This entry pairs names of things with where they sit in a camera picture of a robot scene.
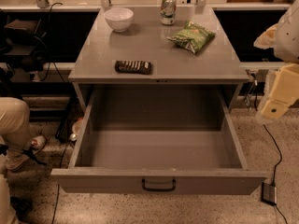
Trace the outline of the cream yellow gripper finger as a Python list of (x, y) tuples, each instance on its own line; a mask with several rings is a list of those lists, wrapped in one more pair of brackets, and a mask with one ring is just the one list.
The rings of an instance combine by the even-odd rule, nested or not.
[(269, 71), (266, 77), (260, 116), (268, 120), (279, 119), (298, 99), (299, 65), (286, 63), (277, 71)]

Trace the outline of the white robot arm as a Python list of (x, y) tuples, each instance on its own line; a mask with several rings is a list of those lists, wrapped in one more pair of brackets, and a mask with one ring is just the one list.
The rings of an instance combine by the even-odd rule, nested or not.
[(253, 46), (272, 48), (285, 63), (277, 71), (268, 72), (264, 97), (258, 105), (256, 119), (268, 124), (281, 118), (299, 99), (299, 0), (293, 0), (278, 23), (257, 37)]

